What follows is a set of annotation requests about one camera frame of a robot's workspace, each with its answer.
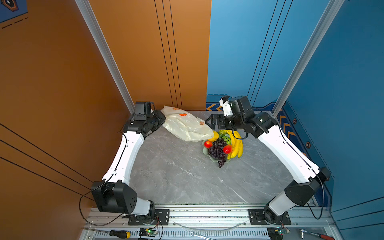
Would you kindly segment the yellow banana bunch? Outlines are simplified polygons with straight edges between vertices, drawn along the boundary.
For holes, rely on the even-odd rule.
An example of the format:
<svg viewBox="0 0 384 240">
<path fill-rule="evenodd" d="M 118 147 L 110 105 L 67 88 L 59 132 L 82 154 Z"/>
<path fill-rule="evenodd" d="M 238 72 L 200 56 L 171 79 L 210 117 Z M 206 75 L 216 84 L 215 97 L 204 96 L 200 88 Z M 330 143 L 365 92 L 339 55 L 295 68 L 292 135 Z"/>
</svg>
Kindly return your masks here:
<svg viewBox="0 0 384 240">
<path fill-rule="evenodd" d="M 226 133 L 230 136 L 232 143 L 232 151 L 231 153 L 227 154 L 227 160 L 231 160 L 235 157 L 240 158 L 243 155 L 244 151 L 243 140 L 241 139 L 240 134 L 238 133 L 238 131 L 229 130 L 226 130 Z"/>
</svg>

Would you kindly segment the cream plastic bag orange print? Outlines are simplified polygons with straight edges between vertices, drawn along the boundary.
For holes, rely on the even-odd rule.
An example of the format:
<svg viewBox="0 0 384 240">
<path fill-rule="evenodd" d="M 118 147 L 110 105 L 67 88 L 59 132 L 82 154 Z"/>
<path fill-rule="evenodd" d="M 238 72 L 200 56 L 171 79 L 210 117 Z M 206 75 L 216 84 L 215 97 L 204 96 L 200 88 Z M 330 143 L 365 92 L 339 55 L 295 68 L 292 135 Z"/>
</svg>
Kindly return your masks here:
<svg viewBox="0 0 384 240">
<path fill-rule="evenodd" d="M 213 130 L 205 121 L 179 108 L 164 106 L 161 112 L 166 120 L 163 127 L 186 142 L 199 142 L 214 137 Z"/>
</svg>

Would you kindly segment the dark purple grape bunch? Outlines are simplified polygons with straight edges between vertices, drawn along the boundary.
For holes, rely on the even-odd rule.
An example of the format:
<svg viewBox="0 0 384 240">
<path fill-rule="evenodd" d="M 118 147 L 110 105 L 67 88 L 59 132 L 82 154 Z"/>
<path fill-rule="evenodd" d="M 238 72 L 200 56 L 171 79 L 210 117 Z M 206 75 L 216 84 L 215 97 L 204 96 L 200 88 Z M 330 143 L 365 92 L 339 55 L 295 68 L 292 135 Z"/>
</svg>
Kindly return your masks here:
<svg viewBox="0 0 384 240">
<path fill-rule="evenodd" d="M 224 146 L 226 146 L 226 142 L 219 138 L 213 142 L 213 146 L 208 149 L 209 156 L 218 161 L 219 168 L 223 167 L 227 161 L 227 155 L 223 152 Z"/>
</svg>

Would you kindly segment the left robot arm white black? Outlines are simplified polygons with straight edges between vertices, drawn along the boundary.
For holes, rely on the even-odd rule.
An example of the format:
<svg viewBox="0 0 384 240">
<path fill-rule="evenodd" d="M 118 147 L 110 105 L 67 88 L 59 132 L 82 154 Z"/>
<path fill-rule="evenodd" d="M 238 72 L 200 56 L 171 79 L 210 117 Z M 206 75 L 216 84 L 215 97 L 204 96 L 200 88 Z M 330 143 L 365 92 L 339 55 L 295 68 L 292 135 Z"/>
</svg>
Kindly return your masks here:
<svg viewBox="0 0 384 240">
<path fill-rule="evenodd" d="M 91 193 L 100 212 L 137 216 L 150 224 L 155 219 L 154 202 L 143 200 L 129 184 L 137 154 L 147 136 L 163 125 L 160 110 L 139 111 L 126 122 L 117 154 L 101 181 L 93 182 Z"/>
</svg>

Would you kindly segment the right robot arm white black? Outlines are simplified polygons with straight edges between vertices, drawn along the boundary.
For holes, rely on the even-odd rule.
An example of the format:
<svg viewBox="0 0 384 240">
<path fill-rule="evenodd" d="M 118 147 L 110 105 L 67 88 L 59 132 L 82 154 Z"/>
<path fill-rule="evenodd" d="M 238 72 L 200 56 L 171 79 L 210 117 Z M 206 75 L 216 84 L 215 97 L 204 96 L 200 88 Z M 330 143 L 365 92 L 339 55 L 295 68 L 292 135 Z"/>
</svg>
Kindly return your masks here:
<svg viewBox="0 0 384 240">
<path fill-rule="evenodd" d="M 270 114 L 249 111 L 232 116 L 212 114 L 206 124 L 213 130 L 244 130 L 267 146 L 283 163 L 293 177 L 293 181 L 276 197 L 270 200 L 263 210 L 262 219 L 270 225 L 280 224 L 284 214 L 295 206 L 304 206 L 330 178 L 330 171 L 319 168 L 310 161 L 284 134 L 279 122 Z"/>
</svg>

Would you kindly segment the green kiwi half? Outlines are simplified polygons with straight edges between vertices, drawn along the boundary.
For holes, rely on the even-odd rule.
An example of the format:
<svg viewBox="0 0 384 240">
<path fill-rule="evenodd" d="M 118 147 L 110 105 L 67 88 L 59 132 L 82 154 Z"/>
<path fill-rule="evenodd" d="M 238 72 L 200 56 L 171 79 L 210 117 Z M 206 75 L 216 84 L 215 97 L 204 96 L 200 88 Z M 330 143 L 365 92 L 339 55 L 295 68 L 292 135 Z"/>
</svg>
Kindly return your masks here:
<svg viewBox="0 0 384 240">
<path fill-rule="evenodd" d="M 226 142 L 226 145 L 231 145 L 232 144 L 232 140 L 228 136 L 223 136 L 222 140 Z"/>
</svg>

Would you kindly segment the green orange mango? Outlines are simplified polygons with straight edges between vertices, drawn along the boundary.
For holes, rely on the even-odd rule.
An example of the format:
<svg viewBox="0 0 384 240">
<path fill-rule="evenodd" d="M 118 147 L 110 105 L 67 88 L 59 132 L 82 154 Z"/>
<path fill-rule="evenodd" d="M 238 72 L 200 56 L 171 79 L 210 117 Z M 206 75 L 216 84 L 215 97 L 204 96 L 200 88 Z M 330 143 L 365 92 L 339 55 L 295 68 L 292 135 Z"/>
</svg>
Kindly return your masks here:
<svg viewBox="0 0 384 240">
<path fill-rule="evenodd" d="M 219 138 L 224 137 L 227 134 L 227 130 L 219 130 Z"/>
</svg>

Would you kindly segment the yellow lemon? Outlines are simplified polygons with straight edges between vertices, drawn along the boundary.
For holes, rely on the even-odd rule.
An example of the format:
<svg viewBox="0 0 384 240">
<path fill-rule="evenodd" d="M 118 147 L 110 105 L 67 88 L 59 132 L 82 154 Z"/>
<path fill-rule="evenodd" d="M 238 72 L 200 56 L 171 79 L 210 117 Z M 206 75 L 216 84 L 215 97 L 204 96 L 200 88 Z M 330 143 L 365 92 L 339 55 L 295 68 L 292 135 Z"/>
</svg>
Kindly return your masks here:
<svg viewBox="0 0 384 240">
<path fill-rule="evenodd" d="M 213 131 L 213 133 L 214 133 L 214 136 L 209 139 L 210 142 L 215 142 L 216 140 L 219 139 L 219 133 L 216 131 Z"/>
</svg>

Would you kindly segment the red apple left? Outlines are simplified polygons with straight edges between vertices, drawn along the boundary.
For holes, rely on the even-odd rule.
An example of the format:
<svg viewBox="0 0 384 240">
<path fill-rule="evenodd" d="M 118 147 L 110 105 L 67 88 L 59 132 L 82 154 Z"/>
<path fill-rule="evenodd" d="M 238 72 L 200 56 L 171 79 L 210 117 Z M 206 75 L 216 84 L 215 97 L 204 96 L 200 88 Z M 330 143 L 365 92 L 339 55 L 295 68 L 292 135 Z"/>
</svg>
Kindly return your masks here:
<svg viewBox="0 0 384 240">
<path fill-rule="evenodd" d="M 209 140 L 204 142 L 204 147 L 210 149 L 213 146 L 213 143 Z"/>
</svg>

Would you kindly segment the green leaf-shaped plate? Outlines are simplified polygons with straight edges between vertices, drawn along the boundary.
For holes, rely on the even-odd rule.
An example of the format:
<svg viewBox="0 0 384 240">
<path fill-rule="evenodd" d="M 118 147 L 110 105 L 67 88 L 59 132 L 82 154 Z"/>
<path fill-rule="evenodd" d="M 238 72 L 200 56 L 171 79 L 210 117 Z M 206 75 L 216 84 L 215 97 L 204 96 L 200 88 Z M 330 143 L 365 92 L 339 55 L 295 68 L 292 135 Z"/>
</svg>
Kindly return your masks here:
<svg viewBox="0 0 384 240">
<path fill-rule="evenodd" d="M 223 166 L 230 160 L 233 146 L 230 144 L 230 139 L 228 137 L 218 138 L 215 141 L 206 140 L 203 142 L 203 146 L 204 154 L 209 156 L 213 162 L 218 163 L 220 166 Z"/>
</svg>

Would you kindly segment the green circuit board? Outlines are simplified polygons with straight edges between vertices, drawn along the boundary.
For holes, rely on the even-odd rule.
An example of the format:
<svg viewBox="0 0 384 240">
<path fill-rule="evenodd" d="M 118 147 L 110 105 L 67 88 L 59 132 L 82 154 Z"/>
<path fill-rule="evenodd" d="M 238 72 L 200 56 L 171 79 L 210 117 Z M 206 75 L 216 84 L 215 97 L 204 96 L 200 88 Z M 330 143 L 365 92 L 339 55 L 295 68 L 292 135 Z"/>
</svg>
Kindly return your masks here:
<svg viewBox="0 0 384 240">
<path fill-rule="evenodd" d="M 159 234 L 158 230 L 154 229 L 140 229 L 139 231 L 139 238 L 155 238 Z"/>
<path fill-rule="evenodd" d="M 284 236 L 287 234 L 290 234 L 291 231 L 286 228 L 275 228 L 275 229 L 270 229 L 268 228 L 268 235 L 271 240 L 283 240 Z"/>
</svg>

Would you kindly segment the yellow black screwdriver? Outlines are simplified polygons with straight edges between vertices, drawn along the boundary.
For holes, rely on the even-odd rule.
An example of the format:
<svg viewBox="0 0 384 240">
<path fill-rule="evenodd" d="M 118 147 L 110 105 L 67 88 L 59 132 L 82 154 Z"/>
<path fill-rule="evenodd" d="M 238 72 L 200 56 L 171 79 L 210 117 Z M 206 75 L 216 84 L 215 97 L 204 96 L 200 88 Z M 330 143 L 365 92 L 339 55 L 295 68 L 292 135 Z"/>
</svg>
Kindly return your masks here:
<svg viewBox="0 0 384 240">
<path fill-rule="evenodd" d="M 98 232 L 98 233 L 106 233 L 109 234 L 109 236 L 117 237 L 119 239 L 129 239 L 131 237 L 131 233 L 128 231 L 117 231 L 117 230 L 111 230 L 111 231 L 103 231 L 103 230 L 96 230 L 91 228 L 83 228 L 83 230 L 92 231 L 92 232 Z"/>
</svg>

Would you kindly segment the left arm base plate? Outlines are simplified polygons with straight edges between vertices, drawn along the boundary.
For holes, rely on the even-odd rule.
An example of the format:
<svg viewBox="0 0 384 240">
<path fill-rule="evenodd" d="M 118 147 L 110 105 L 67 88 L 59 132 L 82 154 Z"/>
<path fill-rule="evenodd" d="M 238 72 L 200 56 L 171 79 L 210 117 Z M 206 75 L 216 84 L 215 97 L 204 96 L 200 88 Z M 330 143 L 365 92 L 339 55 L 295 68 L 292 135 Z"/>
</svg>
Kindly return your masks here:
<svg viewBox="0 0 384 240">
<path fill-rule="evenodd" d="M 167 226 L 170 219 L 170 210 L 169 209 L 155 209 L 154 216 L 140 216 L 134 215 L 129 218 L 129 226 L 155 226 L 163 225 Z"/>
</svg>

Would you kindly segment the aluminium front rail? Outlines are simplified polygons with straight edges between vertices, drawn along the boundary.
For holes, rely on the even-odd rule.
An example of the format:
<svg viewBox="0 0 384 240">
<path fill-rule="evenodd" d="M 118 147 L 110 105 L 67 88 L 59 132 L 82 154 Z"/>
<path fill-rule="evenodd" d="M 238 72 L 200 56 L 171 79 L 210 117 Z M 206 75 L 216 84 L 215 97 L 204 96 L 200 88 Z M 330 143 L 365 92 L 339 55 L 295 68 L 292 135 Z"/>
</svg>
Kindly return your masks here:
<svg viewBox="0 0 384 240">
<path fill-rule="evenodd" d="M 84 228 L 103 231 L 128 231 L 132 240 L 270 240 L 268 228 L 286 228 L 291 231 L 283 240 L 302 240 L 299 229 L 343 239 L 327 208 L 309 205 L 288 211 L 292 224 L 251 225 L 249 209 L 262 209 L 260 204 L 166 204 L 156 209 L 169 209 L 167 226 L 129 226 L 129 218 L 116 218 L 116 214 L 101 213 L 93 208 Z M 139 238 L 140 229 L 158 230 L 151 238 Z M 113 240 L 113 236 L 82 230 L 81 240 Z"/>
</svg>

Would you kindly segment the left aluminium corner post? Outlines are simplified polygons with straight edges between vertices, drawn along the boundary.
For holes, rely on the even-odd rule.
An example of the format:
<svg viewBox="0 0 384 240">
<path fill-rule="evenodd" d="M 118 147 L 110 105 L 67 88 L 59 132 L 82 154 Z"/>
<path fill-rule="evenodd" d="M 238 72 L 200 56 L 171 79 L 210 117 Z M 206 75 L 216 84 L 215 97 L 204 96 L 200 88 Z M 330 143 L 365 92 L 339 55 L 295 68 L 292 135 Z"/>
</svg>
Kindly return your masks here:
<svg viewBox="0 0 384 240">
<path fill-rule="evenodd" d="M 130 112 L 132 114 L 135 111 L 135 104 L 126 86 L 126 83 L 122 77 L 122 74 L 118 68 L 118 65 L 114 59 L 111 49 L 107 43 L 107 40 L 103 34 L 100 24 L 96 18 L 96 15 L 92 9 L 89 1 L 75 0 L 78 9 L 81 12 L 83 19 L 107 65 L 111 76 L 113 77 L 115 84 Z"/>
</svg>

